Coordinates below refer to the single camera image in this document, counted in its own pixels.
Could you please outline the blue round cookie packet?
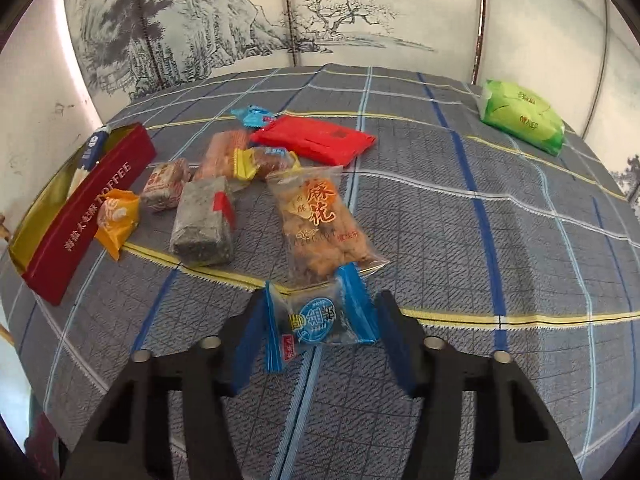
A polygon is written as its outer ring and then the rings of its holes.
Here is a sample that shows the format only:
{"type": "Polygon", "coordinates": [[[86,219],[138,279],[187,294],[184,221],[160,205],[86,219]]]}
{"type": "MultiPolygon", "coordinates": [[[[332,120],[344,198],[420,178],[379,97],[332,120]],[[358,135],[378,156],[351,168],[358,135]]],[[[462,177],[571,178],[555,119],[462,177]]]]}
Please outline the blue round cookie packet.
{"type": "Polygon", "coordinates": [[[356,264],[340,266],[328,282],[284,296],[265,286],[265,369],[280,373],[310,347],[374,344],[380,331],[373,301],[356,264]]]}

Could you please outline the clear black sesame snack pack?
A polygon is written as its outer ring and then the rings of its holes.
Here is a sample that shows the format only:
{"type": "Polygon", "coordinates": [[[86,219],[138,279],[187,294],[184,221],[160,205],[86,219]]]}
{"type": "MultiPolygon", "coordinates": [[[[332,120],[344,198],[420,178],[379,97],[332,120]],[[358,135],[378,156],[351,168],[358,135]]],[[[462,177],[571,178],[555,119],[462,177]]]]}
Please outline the clear black sesame snack pack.
{"type": "Polygon", "coordinates": [[[182,262],[216,266],[233,258],[235,212],[225,177],[188,182],[182,191],[169,250],[182,262]]]}

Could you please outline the orange snack packet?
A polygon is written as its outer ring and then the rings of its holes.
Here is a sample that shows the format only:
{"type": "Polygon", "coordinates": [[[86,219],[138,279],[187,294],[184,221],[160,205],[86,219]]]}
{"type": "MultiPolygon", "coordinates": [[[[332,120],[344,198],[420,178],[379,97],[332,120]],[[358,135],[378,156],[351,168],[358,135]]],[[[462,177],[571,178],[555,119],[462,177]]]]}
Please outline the orange snack packet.
{"type": "Polygon", "coordinates": [[[140,197],[134,192],[114,188],[100,199],[102,204],[96,217],[98,229],[94,237],[118,261],[120,248],[139,224],[140,197]]]}

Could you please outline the brown printed square cake pack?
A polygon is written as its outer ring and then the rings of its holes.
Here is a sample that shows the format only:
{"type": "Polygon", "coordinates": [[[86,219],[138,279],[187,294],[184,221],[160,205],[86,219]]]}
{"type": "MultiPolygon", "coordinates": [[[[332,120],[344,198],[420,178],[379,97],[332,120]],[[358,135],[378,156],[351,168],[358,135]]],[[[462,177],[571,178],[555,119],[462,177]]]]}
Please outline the brown printed square cake pack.
{"type": "Polygon", "coordinates": [[[140,195],[141,203],[152,211],[178,206],[184,186],[191,180],[191,169],[184,158],[163,162],[153,169],[140,195]]]}

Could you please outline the clear fried twist snack bag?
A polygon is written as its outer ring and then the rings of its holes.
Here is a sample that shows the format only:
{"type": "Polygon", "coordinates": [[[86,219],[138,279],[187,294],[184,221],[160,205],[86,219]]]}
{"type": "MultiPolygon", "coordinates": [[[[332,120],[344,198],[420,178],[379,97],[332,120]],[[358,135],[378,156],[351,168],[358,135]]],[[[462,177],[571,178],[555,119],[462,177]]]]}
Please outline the clear fried twist snack bag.
{"type": "Polygon", "coordinates": [[[317,166],[266,177],[282,220],[290,277],[297,285],[329,281],[349,263],[364,274],[388,263],[342,199],[342,173],[341,166],[317,166]]]}

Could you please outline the clear orange cracker stick pack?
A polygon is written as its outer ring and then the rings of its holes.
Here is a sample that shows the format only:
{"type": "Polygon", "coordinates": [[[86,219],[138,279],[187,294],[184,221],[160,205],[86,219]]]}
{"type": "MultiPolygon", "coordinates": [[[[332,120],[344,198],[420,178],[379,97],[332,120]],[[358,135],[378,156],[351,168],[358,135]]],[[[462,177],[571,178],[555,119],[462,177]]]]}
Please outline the clear orange cracker stick pack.
{"type": "Polygon", "coordinates": [[[215,133],[208,144],[201,165],[194,174],[193,181],[214,177],[233,177],[234,151],[245,150],[248,133],[245,130],[227,130],[215,133]]]}

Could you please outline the yellow brown cake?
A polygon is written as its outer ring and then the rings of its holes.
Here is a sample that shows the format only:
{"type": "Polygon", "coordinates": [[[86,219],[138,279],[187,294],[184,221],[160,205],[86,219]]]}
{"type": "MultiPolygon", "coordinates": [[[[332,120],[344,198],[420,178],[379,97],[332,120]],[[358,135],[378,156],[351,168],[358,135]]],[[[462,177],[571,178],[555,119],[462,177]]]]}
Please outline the yellow brown cake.
{"type": "Polygon", "coordinates": [[[254,146],[233,153],[232,176],[240,181],[265,180],[268,174],[300,167],[297,155],[285,148],[254,146]]]}

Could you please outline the plaid blue grey tablecloth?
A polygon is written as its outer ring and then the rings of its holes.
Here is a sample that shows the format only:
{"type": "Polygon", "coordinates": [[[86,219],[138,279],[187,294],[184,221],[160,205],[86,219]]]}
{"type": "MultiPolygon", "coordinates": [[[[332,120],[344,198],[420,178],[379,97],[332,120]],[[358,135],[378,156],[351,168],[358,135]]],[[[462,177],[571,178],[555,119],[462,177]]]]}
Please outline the plaid blue grey tablecloth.
{"type": "MultiPolygon", "coordinates": [[[[368,281],[461,351],[514,355],[582,475],[597,479],[639,422],[639,223],[574,132],[549,156],[482,124],[477,88],[379,67],[272,68],[216,76],[134,101],[161,162],[198,162],[235,107],[330,120],[375,137],[341,191],[386,265],[368,281]]],[[[63,301],[32,292],[9,258],[1,303],[50,421],[74,445],[134,350],[174,353],[216,333],[265,281],[288,276],[268,188],[236,196],[232,263],[185,266],[174,216],[146,214],[119,259],[92,244],[63,301]]]]}

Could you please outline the red gold toffee tin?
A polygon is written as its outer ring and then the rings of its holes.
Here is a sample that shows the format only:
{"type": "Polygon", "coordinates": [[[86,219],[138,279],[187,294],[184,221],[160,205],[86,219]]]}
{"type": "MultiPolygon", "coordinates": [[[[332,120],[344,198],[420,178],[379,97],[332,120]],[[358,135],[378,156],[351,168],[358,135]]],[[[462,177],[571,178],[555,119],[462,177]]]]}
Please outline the red gold toffee tin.
{"type": "Polygon", "coordinates": [[[156,156],[144,126],[114,129],[96,166],[73,193],[68,192],[82,148],[58,168],[14,230],[9,255],[26,285],[49,304],[61,303],[80,260],[98,229],[102,196],[126,190],[156,156]]]}

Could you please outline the blue soda cracker pack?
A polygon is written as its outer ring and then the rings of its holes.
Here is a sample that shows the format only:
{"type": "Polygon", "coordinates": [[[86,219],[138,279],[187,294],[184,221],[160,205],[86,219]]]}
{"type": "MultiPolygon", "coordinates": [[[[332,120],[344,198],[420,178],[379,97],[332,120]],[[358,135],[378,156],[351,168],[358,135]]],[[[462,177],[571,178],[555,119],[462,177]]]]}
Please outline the blue soda cracker pack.
{"type": "Polygon", "coordinates": [[[111,131],[111,126],[104,125],[89,136],[72,180],[70,181],[70,187],[67,190],[67,197],[74,194],[81,182],[88,177],[88,174],[90,174],[91,170],[93,170],[99,162],[103,153],[104,144],[110,136],[111,131]]]}

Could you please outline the green tissue pack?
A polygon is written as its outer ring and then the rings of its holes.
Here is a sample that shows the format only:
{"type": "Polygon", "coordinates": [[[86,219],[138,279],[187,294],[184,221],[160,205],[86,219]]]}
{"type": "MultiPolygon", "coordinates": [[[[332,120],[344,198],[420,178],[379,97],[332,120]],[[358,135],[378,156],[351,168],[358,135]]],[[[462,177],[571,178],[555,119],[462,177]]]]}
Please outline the green tissue pack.
{"type": "Polygon", "coordinates": [[[565,140],[563,119],[532,90],[510,81],[487,79],[477,107],[484,124],[550,155],[560,154],[565,140]]]}

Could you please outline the light blue candy packet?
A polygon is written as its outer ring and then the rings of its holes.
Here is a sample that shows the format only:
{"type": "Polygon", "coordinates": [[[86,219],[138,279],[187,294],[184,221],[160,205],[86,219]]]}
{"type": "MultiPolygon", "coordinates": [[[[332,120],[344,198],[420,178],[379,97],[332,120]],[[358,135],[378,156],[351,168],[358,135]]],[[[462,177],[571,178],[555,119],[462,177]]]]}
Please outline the light blue candy packet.
{"type": "Polygon", "coordinates": [[[231,111],[231,115],[247,129],[264,128],[266,125],[269,125],[270,122],[273,122],[274,118],[276,118],[270,110],[257,105],[234,108],[231,111]]]}

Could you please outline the red flat snack packet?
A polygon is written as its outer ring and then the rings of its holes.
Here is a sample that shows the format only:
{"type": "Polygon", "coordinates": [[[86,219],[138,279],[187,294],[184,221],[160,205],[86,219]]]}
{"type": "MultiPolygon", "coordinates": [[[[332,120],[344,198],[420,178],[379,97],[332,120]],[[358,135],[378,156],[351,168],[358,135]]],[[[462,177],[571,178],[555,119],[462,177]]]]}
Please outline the red flat snack packet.
{"type": "Polygon", "coordinates": [[[348,166],[376,143],[358,130],[307,117],[282,116],[250,135],[256,144],[285,148],[326,166],[348,166]]]}

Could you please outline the ink landscape folding screen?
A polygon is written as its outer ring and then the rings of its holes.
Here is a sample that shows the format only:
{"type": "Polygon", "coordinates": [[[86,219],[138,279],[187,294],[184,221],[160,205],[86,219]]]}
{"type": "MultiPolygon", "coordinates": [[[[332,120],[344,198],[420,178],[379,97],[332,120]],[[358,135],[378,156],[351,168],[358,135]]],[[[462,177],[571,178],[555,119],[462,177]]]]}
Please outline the ink landscape folding screen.
{"type": "Polygon", "coordinates": [[[104,117],[229,70],[336,63],[544,96],[639,187],[639,44],[612,0],[63,0],[104,117]]]}

